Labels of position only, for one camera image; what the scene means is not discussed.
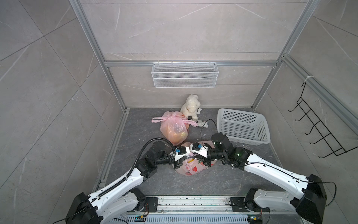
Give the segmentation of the plain pink plastic bag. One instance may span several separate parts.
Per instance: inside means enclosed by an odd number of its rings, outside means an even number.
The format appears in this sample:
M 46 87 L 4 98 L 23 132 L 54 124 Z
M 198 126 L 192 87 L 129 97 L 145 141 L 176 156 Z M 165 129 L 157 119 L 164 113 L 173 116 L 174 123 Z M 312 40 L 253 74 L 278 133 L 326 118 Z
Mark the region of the plain pink plastic bag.
M 204 145 L 204 146 L 208 146 L 208 148 L 210 146 L 213 146 L 213 143 L 211 141 L 204 141 L 204 142 L 199 142 L 200 144 Z M 182 146 L 185 147 L 190 147 L 193 143 L 190 142 L 185 142 Z M 189 155 L 189 158 L 184 160 L 183 162 L 183 166 L 180 167 L 179 169 L 175 169 L 176 172 L 178 172 L 181 175 L 186 175 L 186 176 L 190 176 L 190 175 L 195 175 L 205 169 L 208 169 L 209 167 L 205 166 L 203 164 L 203 162 L 200 162 L 198 159 L 195 158 L 195 154 L 193 154 L 192 152 Z

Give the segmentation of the pink plastic bag with print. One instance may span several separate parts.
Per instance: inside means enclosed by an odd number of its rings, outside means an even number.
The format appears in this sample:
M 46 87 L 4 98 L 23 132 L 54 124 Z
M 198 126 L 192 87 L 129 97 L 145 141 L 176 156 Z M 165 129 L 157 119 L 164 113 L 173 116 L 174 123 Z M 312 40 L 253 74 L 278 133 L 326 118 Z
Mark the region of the pink plastic bag with print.
M 196 121 L 188 120 L 184 114 L 169 111 L 161 117 L 152 118 L 152 123 L 161 123 L 160 131 L 175 146 L 187 139 L 189 126 L 198 126 Z

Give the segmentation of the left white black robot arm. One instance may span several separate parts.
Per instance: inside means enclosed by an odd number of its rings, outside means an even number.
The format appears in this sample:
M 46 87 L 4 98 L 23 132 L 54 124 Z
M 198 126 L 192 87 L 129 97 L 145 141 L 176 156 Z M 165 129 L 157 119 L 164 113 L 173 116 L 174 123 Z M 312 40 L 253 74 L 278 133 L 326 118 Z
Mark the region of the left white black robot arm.
M 189 156 L 190 149 L 190 146 L 174 146 L 164 138 L 149 140 L 124 175 L 89 195 L 77 195 L 64 219 L 65 223 L 103 224 L 121 213 L 141 210 L 146 197 L 137 186 L 153 176 L 159 164 L 174 164 Z

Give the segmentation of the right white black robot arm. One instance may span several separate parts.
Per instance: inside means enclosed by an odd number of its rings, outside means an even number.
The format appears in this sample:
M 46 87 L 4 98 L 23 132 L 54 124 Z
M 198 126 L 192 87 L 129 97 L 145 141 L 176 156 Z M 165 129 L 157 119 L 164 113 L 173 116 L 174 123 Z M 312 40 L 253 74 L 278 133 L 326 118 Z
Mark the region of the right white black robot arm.
M 282 188 L 282 191 L 265 191 L 251 188 L 244 199 L 249 211 L 280 209 L 296 212 L 301 218 L 321 224 L 324 218 L 327 195 L 320 177 L 309 177 L 285 170 L 259 157 L 243 147 L 234 147 L 223 133 L 211 137 L 212 144 L 194 143 L 189 148 L 205 165 L 221 161 L 233 168 L 253 173 Z

